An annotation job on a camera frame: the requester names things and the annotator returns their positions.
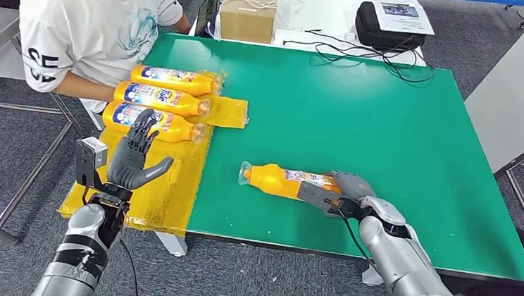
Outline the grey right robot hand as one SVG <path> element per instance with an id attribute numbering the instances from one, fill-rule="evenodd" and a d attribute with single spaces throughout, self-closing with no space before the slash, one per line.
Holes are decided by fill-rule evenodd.
<path id="1" fill-rule="evenodd" d="M 343 171 L 329 171 L 327 174 L 335 179 L 339 193 L 345 197 L 359 201 L 367 196 L 375 196 L 372 187 L 364 178 Z"/>

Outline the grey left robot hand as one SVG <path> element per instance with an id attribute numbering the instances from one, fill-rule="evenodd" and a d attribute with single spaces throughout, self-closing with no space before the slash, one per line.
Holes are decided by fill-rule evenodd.
<path id="1" fill-rule="evenodd" d="M 133 191 L 164 175 L 173 165 L 174 158 L 166 156 L 154 166 L 144 167 L 147 153 L 158 135 L 158 131 L 151 131 L 156 123 L 154 113 L 153 109 L 143 110 L 126 136 L 120 139 L 107 168 L 109 183 Z"/>

